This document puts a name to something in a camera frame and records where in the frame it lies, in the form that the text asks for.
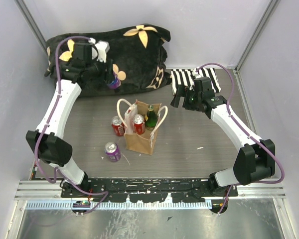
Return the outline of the purple Fanta can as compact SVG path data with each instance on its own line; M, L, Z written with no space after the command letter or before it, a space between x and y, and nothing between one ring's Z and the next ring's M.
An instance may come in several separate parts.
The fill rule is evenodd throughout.
M107 86L109 87L109 89L114 90L117 89L120 85L121 85L121 81L117 76L114 76L112 82L110 82Z

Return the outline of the brown canvas tote bag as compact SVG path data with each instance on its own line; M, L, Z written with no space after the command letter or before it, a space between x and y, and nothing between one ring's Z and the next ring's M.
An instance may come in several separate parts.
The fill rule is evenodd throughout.
M138 100L133 104L125 99L119 99L117 101L117 115L125 126L124 138L126 141L126 149L148 155L153 154L158 129L168 114L167 106L162 106L161 104L153 104L153 106L158 117L157 124L153 130L148 130L145 126L145 133L139 135L134 131L133 118L139 114L145 119L148 104Z

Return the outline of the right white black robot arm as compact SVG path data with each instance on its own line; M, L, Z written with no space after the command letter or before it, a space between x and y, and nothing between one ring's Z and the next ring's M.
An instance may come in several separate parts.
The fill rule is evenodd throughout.
M202 112L220 126L238 151L231 168L210 174L208 189L214 196L220 196L227 186L248 185L269 178L275 174L275 145L253 133L234 113L222 95L215 95L211 80L200 77L192 86L179 85L171 106L177 108L183 98L183 108Z

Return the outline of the green glass bottle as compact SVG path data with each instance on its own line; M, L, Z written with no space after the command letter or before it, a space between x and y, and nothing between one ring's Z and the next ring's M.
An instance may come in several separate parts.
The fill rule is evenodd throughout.
M148 130L153 130L157 124L158 117L154 111L153 105L148 105L148 111L145 115L145 125Z

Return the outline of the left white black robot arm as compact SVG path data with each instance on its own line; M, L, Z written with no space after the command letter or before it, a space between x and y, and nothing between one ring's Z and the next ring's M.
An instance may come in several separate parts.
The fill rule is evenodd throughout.
M25 137L45 179L55 183L60 174L78 197L90 194L89 179L73 159L73 147L63 139L64 130L87 77L114 80L109 49L108 42L87 37L82 41L66 38L57 44L52 59L57 77L53 98L36 130L29 130Z

